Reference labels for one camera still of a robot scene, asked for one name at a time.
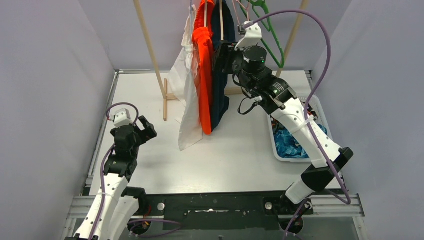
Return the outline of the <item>green hanger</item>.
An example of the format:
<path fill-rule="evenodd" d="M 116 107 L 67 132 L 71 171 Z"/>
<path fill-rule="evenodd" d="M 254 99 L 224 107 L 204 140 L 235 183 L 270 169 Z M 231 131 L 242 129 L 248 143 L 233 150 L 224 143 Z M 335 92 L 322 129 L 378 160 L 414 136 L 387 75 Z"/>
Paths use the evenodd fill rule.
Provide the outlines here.
<path fill-rule="evenodd" d="M 271 13 L 271 9 L 265 0 L 234 0 L 233 2 L 243 15 L 243 17 L 237 19 L 238 25 L 243 25 L 245 22 L 251 22 Z M 261 25 L 262 29 L 262 45 L 268 51 L 276 66 L 282 69 L 285 65 L 284 48 L 280 43 L 271 18 L 264 18 L 258 24 Z"/>

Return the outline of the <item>camouflage orange grey shorts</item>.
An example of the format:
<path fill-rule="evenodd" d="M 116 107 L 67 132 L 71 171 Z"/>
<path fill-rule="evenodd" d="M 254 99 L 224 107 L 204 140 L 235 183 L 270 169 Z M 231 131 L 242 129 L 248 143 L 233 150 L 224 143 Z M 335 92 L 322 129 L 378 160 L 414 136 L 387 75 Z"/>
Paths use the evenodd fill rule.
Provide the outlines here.
<path fill-rule="evenodd" d="M 303 123 L 308 119 L 320 123 L 319 115 L 310 104 L 306 108 L 307 118 L 304 116 L 304 110 L 304 102 L 301 101 L 290 104 L 285 109 L 277 109 L 269 116 L 272 132 L 276 134 L 277 131 L 287 130 L 290 132 L 290 130 L 296 130 L 297 127 L 305 128 Z"/>

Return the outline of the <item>clear plastic basket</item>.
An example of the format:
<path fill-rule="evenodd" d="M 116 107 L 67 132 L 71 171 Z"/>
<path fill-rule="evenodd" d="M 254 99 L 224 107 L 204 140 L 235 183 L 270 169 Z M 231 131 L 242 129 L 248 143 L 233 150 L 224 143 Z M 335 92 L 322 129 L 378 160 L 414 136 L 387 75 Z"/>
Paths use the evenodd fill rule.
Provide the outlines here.
<path fill-rule="evenodd" d="M 314 117 L 314 121 L 323 132 L 332 138 L 328 122 L 317 96 L 312 96 L 308 104 L 308 114 Z M 271 147 L 276 159 L 280 162 L 308 163 L 309 156 L 300 146 L 290 132 L 273 117 L 267 116 Z"/>

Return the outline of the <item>blue patterned shorts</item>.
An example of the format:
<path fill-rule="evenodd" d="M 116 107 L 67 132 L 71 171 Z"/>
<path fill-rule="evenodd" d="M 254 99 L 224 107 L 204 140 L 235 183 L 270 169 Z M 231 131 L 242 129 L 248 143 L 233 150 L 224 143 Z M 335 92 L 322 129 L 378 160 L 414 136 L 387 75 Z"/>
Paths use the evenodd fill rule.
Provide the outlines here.
<path fill-rule="evenodd" d="M 272 126 L 276 152 L 283 159 L 307 159 L 309 155 L 292 134 L 283 126 Z"/>

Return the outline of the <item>pink hanger of blue shorts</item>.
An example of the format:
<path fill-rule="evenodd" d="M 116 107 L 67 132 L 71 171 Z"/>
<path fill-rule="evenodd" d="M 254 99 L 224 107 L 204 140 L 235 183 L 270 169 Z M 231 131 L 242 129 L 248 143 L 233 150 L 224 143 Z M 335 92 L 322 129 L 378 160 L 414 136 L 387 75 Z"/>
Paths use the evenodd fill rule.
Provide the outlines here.
<path fill-rule="evenodd" d="M 249 9 L 250 9 L 251 3 L 249 0 L 247 0 L 246 2 L 247 2 L 247 5 L 243 5 L 241 0 L 231 1 L 238 25 L 242 23 L 241 18 L 239 17 L 238 8 L 241 8 L 242 10 L 245 11 L 246 20 L 248 22 L 250 21 Z"/>

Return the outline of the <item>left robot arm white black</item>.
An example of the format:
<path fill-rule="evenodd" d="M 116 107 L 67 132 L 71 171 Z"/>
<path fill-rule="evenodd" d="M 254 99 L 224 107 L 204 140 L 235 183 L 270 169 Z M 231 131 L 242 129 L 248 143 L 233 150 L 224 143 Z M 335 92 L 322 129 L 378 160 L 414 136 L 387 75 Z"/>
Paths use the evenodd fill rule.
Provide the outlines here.
<path fill-rule="evenodd" d="M 114 144 L 102 160 L 100 187 L 81 226 L 72 240 L 117 240 L 134 214 L 144 214 L 149 209 L 143 188 L 128 184 L 137 168 L 141 145 L 157 137 L 154 125 L 143 115 L 142 124 L 127 121 L 115 124 L 111 130 Z"/>

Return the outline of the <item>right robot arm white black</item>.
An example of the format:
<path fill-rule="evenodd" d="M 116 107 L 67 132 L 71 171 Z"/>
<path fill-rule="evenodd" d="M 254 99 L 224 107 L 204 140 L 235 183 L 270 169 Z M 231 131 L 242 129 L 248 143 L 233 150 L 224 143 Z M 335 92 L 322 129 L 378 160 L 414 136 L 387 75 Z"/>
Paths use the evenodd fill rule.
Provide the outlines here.
<path fill-rule="evenodd" d="M 258 46 L 237 47 L 235 42 L 221 41 L 215 51 L 213 70 L 232 75 L 243 94 L 260 106 L 289 131 L 307 153 L 311 165 L 282 195 L 281 207 L 295 213 L 301 202 L 321 192 L 353 157 L 349 147 L 341 147 L 317 125 L 295 91 L 266 67 L 267 51 Z"/>

